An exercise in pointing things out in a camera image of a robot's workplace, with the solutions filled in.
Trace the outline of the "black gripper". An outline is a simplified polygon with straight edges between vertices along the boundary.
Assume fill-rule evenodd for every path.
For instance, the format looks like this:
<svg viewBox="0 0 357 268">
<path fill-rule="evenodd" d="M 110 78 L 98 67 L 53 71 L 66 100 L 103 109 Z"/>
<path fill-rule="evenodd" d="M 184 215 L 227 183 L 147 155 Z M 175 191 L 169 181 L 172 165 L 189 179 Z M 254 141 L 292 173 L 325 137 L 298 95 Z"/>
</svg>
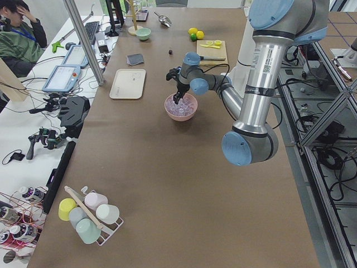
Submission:
<svg viewBox="0 0 357 268">
<path fill-rule="evenodd" d="M 177 82 L 177 93 L 173 96 L 174 104 L 178 104 L 184 95 L 190 90 L 189 84 L 184 84 L 180 81 Z"/>
</svg>

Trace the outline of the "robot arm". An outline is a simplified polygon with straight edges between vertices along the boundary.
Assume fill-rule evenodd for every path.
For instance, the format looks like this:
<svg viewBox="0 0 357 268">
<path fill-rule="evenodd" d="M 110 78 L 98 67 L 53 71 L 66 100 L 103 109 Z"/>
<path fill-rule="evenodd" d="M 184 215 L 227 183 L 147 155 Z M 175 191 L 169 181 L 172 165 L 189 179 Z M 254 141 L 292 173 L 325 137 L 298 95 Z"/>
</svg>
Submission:
<svg viewBox="0 0 357 268">
<path fill-rule="evenodd" d="M 254 1 L 248 21 L 255 49 L 243 96 L 227 77 L 204 73 L 195 52 L 187 53 L 182 66 L 167 74 L 167 79 L 176 81 L 175 103 L 189 90 L 197 95 L 213 90 L 235 116 L 231 131 L 221 142 L 231 164 L 246 166 L 276 154 L 278 139 L 266 119 L 283 58 L 292 45 L 322 40 L 327 33 L 328 14 L 328 1 Z"/>
</svg>

